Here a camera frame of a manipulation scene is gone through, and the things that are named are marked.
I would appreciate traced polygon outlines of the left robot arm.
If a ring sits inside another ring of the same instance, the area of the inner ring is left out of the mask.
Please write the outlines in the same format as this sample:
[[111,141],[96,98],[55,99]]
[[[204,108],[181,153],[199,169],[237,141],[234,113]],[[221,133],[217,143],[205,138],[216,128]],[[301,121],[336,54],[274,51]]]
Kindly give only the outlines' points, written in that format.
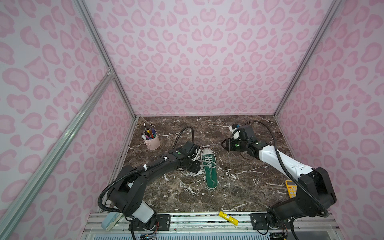
[[199,149],[199,145],[188,141],[149,164],[124,167],[118,177],[102,190],[98,199],[99,208],[122,213],[125,217],[139,220],[145,229],[152,229],[157,223],[157,212],[143,201],[147,185],[177,169],[199,172],[201,164],[194,160]]

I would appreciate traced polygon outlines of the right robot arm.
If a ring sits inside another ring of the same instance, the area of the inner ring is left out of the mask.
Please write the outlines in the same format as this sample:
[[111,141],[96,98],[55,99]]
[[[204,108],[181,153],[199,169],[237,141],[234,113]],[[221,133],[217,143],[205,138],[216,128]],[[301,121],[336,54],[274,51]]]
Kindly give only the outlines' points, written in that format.
[[269,144],[259,140],[251,124],[230,126],[232,135],[221,146],[230,152],[247,153],[270,165],[297,186],[295,197],[267,209],[265,224],[276,229],[287,221],[303,217],[327,218],[330,215],[329,208],[337,201],[329,173],[322,167],[307,166],[282,153],[270,128],[267,130],[273,142]]

